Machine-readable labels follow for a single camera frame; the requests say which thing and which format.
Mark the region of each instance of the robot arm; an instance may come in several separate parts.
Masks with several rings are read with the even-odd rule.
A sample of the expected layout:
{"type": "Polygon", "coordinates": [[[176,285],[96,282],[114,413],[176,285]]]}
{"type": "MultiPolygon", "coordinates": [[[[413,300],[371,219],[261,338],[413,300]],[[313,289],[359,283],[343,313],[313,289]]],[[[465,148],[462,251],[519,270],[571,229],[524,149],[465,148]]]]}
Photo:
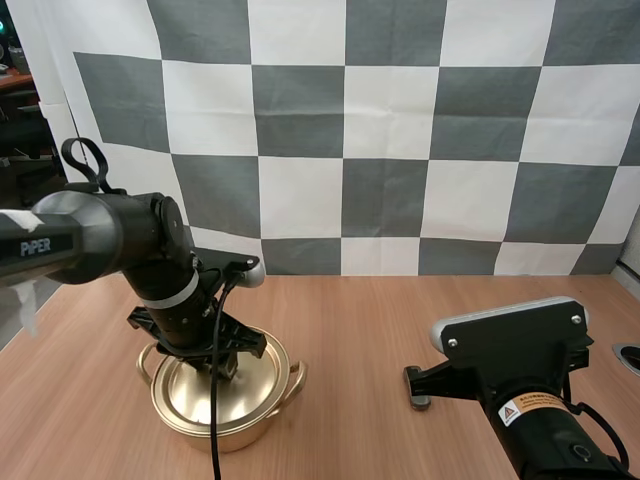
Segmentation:
{"type": "MultiPolygon", "coordinates": [[[[0,210],[0,285],[42,275],[79,284],[122,271],[145,305],[134,311],[131,324],[153,336],[163,353],[205,361],[212,350],[213,294],[232,277],[241,286],[260,285],[260,260],[213,252],[204,264],[190,251],[171,197],[130,196],[109,187],[106,159],[90,140],[67,140],[62,154],[88,182],[69,184],[30,212],[0,210]],[[76,140],[94,154],[98,175],[71,156],[76,140]]],[[[220,353],[262,354],[260,334],[226,314],[222,320],[229,328],[221,325],[227,334],[221,337],[220,353]]]]}

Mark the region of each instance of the wooden table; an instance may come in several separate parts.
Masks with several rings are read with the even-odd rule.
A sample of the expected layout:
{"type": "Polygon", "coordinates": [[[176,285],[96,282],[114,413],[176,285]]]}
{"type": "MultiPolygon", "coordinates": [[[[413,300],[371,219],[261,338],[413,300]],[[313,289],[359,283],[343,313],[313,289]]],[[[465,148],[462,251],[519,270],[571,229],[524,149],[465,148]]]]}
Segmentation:
{"type": "Polygon", "coordinates": [[[31,74],[22,75],[15,68],[10,68],[7,73],[8,77],[0,78],[0,93],[22,87],[24,85],[32,85],[33,77],[31,74]]]}
{"type": "MultiPolygon", "coordinates": [[[[435,399],[414,412],[401,372],[443,360],[428,339],[437,319],[553,295],[590,311],[596,343],[591,367],[572,374],[574,399],[613,425],[639,475],[640,377],[611,345],[640,341],[640,304],[610,277],[275,277],[234,291],[228,310],[305,360],[308,382],[265,437],[223,456],[223,477],[515,479],[477,403],[435,399]]],[[[212,478],[209,456],[162,424],[137,376],[149,339],[125,321],[136,303],[121,276],[64,286],[40,311],[39,335],[0,352],[1,478],[212,478]]]]}

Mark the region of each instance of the pot handle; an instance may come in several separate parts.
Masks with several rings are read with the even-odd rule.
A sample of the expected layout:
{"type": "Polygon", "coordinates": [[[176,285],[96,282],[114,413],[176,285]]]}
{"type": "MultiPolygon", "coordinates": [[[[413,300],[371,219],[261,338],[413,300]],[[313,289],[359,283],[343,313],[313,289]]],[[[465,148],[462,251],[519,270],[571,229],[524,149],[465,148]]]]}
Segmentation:
{"type": "Polygon", "coordinates": [[[298,373],[293,385],[289,389],[287,393],[284,394],[284,397],[280,401],[280,404],[276,407],[276,409],[271,412],[267,418],[275,417],[278,415],[283,409],[287,407],[302,391],[304,388],[304,384],[307,382],[307,364],[302,360],[291,365],[289,369],[289,374],[298,373]]]}
{"type": "Polygon", "coordinates": [[[144,349],[140,352],[140,355],[138,355],[138,360],[136,361],[136,369],[138,370],[142,381],[147,384],[147,387],[151,387],[151,375],[149,375],[147,369],[144,368],[144,362],[149,356],[151,350],[155,348],[155,346],[155,343],[150,343],[149,345],[144,347],[144,349]]]}

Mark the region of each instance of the warning label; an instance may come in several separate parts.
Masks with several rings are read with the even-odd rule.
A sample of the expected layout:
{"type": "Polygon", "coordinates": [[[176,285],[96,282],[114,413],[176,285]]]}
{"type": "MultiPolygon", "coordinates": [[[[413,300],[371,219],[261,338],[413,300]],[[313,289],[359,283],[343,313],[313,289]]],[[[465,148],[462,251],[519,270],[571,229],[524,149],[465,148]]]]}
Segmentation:
{"type": "Polygon", "coordinates": [[[505,403],[498,415],[505,426],[511,425],[518,417],[538,408],[559,408],[567,410],[562,400],[549,393],[531,392],[519,395],[505,403]]]}

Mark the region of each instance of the gold pot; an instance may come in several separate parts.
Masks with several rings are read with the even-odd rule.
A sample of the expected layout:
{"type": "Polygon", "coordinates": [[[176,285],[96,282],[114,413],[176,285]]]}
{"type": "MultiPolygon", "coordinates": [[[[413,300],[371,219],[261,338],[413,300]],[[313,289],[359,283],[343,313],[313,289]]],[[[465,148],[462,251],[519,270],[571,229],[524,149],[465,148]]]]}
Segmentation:
{"type": "MultiPolygon", "coordinates": [[[[218,382],[218,449],[232,452],[260,438],[284,408],[300,393],[307,365],[289,362],[282,344],[255,327],[267,339],[262,358],[238,354],[238,370],[230,381],[218,382]],[[297,373],[291,386],[289,376],[297,373]]],[[[144,363],[155,344],[147,345],[136,367],[151,390],[151,400],[162,421],[193,447],[210,452],[211,375],[175,357],[162,359],[153,377],[144,363]]]]}

